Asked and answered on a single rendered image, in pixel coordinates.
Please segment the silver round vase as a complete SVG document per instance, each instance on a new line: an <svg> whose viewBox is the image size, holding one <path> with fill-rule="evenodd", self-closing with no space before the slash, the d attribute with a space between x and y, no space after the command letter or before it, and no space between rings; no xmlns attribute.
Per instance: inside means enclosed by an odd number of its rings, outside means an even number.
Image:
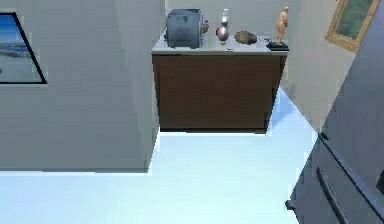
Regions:
<svg viewBox="0 0 384 224"><path fill-rule="evenodd" d="M225 45L228 37L228 10L224 9L220 19L220 26L218 28L218 39L220 41L220 44Z"/></svg>

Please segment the brown cabinet with grey top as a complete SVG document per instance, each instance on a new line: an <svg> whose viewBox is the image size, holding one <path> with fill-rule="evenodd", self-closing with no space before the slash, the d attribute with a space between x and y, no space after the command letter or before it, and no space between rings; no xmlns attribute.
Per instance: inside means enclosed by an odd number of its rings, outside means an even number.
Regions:
<svg viewBox="0 0 384 224"><path fill-rule="evenodd" d="M268 130L288 53L210 34L201 47L152 48L160 130L255 133Z"/></svg>

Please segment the grey metal toaster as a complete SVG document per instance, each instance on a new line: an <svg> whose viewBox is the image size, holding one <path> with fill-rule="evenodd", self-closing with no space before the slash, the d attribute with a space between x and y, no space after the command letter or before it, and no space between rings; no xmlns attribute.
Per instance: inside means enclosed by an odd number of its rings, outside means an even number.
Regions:
<svg viewBox="0 0 384 224"><path fill-rule="evenodd" d="M200 9L173 9L166 18L165 38L171 48L199 48L203 17Z"/></svg>

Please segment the tan figure statue black base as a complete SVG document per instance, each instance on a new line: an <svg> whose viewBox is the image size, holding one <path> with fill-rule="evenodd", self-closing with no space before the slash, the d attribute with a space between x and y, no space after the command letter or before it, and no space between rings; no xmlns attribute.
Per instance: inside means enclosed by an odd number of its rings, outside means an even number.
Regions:
<svg viewBox="0 0 384 224"><path fill-rule="evenodd" d="M266 45L266 47L269 48L271 51L288 49L288 45L282 41L286 28L288 27L288 11L289 7L285 6L282 12L279 14L278 20L275 25L277 36L274 40L269 41Z"/></svg>

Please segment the dark grey fridge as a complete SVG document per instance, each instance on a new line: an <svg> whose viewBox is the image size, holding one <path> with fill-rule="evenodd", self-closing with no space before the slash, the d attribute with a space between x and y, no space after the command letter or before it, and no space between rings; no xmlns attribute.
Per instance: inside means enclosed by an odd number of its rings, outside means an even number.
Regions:
<svg viewBox="0 0 384 224"><path fill-rule="evenodd" d="M384 0L357 53L325 36L336 0L290 0L282 88L316 130L286 202L299 224L339 224L320 166L350 224L384 224Z"/></svg>

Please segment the gold framed green picture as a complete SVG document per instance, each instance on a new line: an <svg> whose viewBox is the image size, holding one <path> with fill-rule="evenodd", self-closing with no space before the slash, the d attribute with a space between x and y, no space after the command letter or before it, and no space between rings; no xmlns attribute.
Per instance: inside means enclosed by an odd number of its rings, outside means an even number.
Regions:
<svg viewBox="0 0 384 224"><path fill-rule="evenodd" d="M325 39L357 53L381 0L336 0Z"/></svg>

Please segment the black framed seaside picture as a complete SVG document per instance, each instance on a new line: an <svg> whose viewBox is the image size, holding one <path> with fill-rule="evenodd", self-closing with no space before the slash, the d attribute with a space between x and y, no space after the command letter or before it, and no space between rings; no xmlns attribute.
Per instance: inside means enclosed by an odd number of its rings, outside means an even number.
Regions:
<svg viewBox="0 0 384 224"><path fill-rule="evenodd" d="M17 14L0 12L0 84L46 83Z"/></svg>

